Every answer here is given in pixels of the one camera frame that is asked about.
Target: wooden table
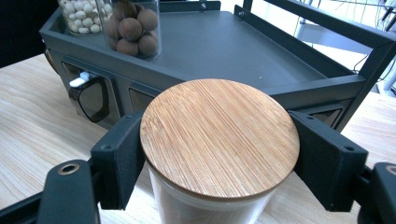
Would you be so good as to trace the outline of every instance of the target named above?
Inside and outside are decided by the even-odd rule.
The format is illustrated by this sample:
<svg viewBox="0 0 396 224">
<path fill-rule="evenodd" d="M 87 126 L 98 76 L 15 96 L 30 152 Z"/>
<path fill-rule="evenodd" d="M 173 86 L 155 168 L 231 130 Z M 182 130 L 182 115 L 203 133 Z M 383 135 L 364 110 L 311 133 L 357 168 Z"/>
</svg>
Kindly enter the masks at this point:
<svg viewBox="0 0 396 224">
<path fill-rule="evenodd" d="M 106 130 L 78 116 L 43 55 L 0 69 L 0 209 L 42 190 L 47 171 L 87 160 Z M 369 166 L 396 163 L 396 99 L 370 93 L 343 130 L 370 151 Z M 160 223 L 144 168 L 126 211 L 100 211 L 103 223 Z M 355 223 L 351 213 L 326 212 L 292 173 L 256 223 Z"/>
</svg>

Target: chocolate ball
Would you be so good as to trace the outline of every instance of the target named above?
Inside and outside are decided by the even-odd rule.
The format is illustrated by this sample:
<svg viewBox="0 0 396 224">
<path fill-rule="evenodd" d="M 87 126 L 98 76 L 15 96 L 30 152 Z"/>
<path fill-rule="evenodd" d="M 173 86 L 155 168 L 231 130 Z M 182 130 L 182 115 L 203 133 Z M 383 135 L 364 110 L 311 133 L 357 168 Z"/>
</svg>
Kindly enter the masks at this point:
<svg viewBox="0 0 396 224">
<path fill-rule="evenodd" d="M 116 17 L 111 16 L 110 20 L 108 20 L 104 25 L 105 34 L 110 38 L 120 39 L 119 25 L 120 22 Z"/>
<path fill-rule="evenodd" d="M 113 8 L 113 15 L 117 20 L 122 21 L 125 18 L 136 18 L 137 11 L 133 3 L 128 0 L 121 0 Z"/>
<path fill-rule="evenodd" d="M 134 4 L 134 6 L 136 7 L 137 15 L 139 15 L 139 13 L 140 13 L 141 10 L 145 9 L 145 8 L 144 8 L 142 5 L 140 5 L 140 4 Z"/>
<path fill-rule="evenodd" d="M 136 56 L 139 52 L 139 48 L 136 43 L 121 39 L 117 44 L 117 51 L 131 56 Z"/>
<path fill-rule="evenodd" d="M 157 42 L 157 44 L 158 44 L 158 36 L 157 36 L 157 34 L 154 31 L 150 31 L 149 35 L 151 35 L 154 38 L 155 42 Z"/>
<path fill-rule="evenodd" d="M 134 42 L 142 35 L 143 29 L 136 19 L 126 18 L 120 22 L 119 32 L 124 39 Z"/>
<path fill-rule="evenodd" d="M 137 20 L 142 24 L 143 30 L 153 31 L 158 26 L 157 14 L 151 9 L 144 9 L 137 15 Z"/>
<path fill-rule="evenodd" d="M 117 44 L 119 43 L 119 40 L 118 40 L 118 39 L 113 39 L 113 38 L 111 38 L 111 37 L 108 37 L 108 38 L 107 38 L 107 43 L 108 43 L 108 46 L 109 46 L 111 49 L 117 50 Z"/>
<path fill-rule="evenodd" d="M 150 56 L 157 52 L 158 43 L 151 35 L 143 35 L 139 39 L 138 47 L 141 54 Z"/>
</svg>

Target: screw hole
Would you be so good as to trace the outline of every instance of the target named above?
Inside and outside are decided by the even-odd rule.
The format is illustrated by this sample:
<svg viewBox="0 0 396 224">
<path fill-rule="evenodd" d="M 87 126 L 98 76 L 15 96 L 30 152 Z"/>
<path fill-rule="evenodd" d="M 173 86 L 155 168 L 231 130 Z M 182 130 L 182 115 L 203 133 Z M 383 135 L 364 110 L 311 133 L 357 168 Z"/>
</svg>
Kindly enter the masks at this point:
<svg viewBox="0 0 396 224">
<path fill-rule="evenodd" d="M 111 146 L 109 146 L 109 145 L 102 145 L 100 148 L 103 149 L 103 150 L 109 150 L 109 149 L 111 149 Z"/>
<path fill-rule="evenodd" d="M 77 171 L 79 165 L 76 163 L 66 164 L 58 170 L 59 175 L 71 175 Z"/>
<path fill-rule="evenodd" d="M 346 150 L 348 150 L 348 151 L 354 151 L 355 150 L 355 148 L 354 147 L 344 147 Z"/>
</svg>

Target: white pebble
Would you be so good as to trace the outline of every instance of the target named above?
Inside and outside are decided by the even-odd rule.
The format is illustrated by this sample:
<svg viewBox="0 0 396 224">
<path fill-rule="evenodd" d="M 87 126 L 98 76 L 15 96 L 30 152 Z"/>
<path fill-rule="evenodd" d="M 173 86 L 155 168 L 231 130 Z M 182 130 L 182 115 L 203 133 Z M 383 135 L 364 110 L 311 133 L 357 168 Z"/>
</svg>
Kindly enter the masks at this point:
<svg viewBox="0 0 396 224">
<path fill-rule="evenodd" d="M 105 4 L 105 12 L 106 14 L 109 14 L 113 11 L 113 8 L 109 4 Z"/>
<path fill-rule="evenodd" d="M 91 6 L 91 4 L 85 4 L 83 9 L 86 14 L 90 14 L 91 12 L 93 12 L 93 7 Z"/>
<path fill-rule="evenodd" d="M 70 14 L 70 12 L 69 12 L 69 11 L 67 11 L 66 9 L 64 9 L 64 16 L 68 17 L 68 16 L 69 16 L 69 14 Z"/>
<path fill-rule="evenodd" d="M 88 29 L 87 27 L 80 27 L 78 28 L 78 32 L 82 35 L 87 35 L 90 33 L 90 29 Z"/>
<path fill-rule="evenodd" d="M 87 15 L 83 11 L 78 11 L 76 12 L 76 18 L 79 20 L 84 20 L 85 18 L 87 18 Z"/>
<path fill-rule="evenodd" d="M 92 1 L 90 2 L 90 4 L 91 4 L 91 6 L 92 6 L 93 8 L 97 8 L 96 2 L 95 2 L 95 1 L 92 0 Z"/>
<path fill-rule="evenodd" d="M 93 20 L 91 18 L 87 18 L 82 21 L 82 24 L 84 24 L 85 27 L 91 27 L 93 26 Z"/>
<path fill-rule="evenodd" d="M 64 5 L 64 8 L 67 10 L 67 12 L 69 13 L 75 13 L 75 9 L 73 7 L 73 4 L 71 3 L 66 3 L 66 5 Z"/>
<path fill-rule="evenodd" d="M 100 25 L 100 19 L 99 19 L 99 17 L 93 18 L 93 23 L 95 23 L 96 25 Z"/>
<path fill-rule="evenodd" d="M 97 8 L 94 8 L 94 9 L 93 9 L 93 11 L 92 11 L 92 16 L 93 16 L 94 18 L 99 16 L 99 12 L 98 12 L 98 9 L 97 9 Z"/>
<path fill-rule="evenodd" d="M 100 5 L 101 7 L 104 7 L 104 6 L 105 6 L 105 2 L 104 2 L 103 0 L 99 0 L 99 5 Z"/>
<path fill-rule="evenodd" d="M 71 30 L 72 32 L 78 33 L 78 27 L 77 27 L 75 24 L 71 25 L 69 28 L 70 28 L 70 30 Z"/>
<path fill-rule="evenodd" d="M 77 18 L 76 18 L 76 14 L 74 14 L 74 13 L 71 13 L 70 15 L 69 15 L 69 19 L 70 19 L 70 21 L 75 21 Z"/>
<path fill-rule="evenodd" d="M 74 7 L 76 11 L 81 11 L 84 8 L 84 4 L 82 2 L 76 2 Z"/>
<path fill-rule="evenodd" d="M 64 8 L 66 6 L 66 3 L 67 3 L 67 1 L 64 1 L 64 0 L 59 1 L 59 6 Z"/>
<path fill-rule="evenodd" d="M 80 28 L 80 27 L 84 27 L 84 24 L 82 24 L 82 20 L 75 20 L 75 25 Z"/>
<path fill-rule="evenodd" d="M 91 26 L 91 32 L 93 33 L 99 33 L 100 32 L 100 26 L 97 24 L 94 24 L 93 26 Z"/>
</svg>

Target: wooden lid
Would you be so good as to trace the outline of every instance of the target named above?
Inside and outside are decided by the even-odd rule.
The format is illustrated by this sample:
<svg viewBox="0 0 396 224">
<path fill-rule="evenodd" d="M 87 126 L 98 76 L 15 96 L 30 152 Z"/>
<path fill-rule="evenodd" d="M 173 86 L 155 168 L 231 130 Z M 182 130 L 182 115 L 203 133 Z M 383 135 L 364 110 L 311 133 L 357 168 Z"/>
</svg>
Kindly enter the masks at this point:
<svg viewBox="0 0 396 224">
<path fill-rule="evenodd" d="M 222 79 L 178 84 L 156 97 L 141 122 L 151 167 L 177 188 L 216 199 L 264 193 L 292 171 L 299 137 L 271 97 Z"/>
</svg>

